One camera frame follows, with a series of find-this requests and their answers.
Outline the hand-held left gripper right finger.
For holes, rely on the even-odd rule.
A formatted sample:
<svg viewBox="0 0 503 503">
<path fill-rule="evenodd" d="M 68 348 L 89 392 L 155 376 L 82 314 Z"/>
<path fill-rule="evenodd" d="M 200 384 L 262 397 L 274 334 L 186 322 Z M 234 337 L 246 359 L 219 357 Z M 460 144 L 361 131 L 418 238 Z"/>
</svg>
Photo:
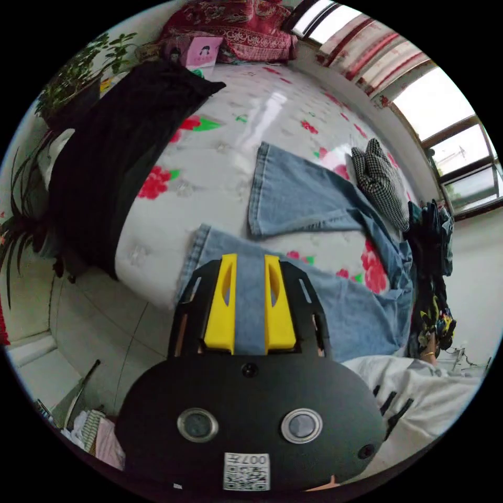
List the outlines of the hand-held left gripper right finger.
<svg viewBox="0 0 503 503">
<path fill-rule="evenodd" d="M 296 334 L 279 257 L 265 255 L 265 351 L 290 352 Z"/>
</svg>

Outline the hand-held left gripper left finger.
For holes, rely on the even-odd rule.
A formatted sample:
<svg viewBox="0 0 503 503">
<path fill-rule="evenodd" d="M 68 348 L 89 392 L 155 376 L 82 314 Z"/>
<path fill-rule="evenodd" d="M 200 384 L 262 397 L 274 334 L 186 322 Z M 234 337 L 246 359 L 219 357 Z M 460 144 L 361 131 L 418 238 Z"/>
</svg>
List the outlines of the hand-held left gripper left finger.
<svg viewBox="0 0 503 503">
<path fill-rule="evenodd" d="M 237 255 L 222 256 L 204 334 L 210 351 L 235 349 Z"/>
</svg>

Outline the person's left hand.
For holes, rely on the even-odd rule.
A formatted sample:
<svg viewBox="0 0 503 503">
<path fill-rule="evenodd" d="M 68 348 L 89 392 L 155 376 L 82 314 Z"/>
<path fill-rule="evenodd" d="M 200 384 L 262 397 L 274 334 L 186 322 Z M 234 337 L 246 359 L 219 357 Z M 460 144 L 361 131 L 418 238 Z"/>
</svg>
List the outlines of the person's left hand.
<svg viewBox="0 0 503 503">
<path fill-rule="evenodd" d="M 328 489 L 338 487 L 339 485 L 340 484 L 336 482 L 335 477 L 332 475 L 330 480 L 326 484 L 306 489 L 305 492 L 328 490 Z"/>
</svg>

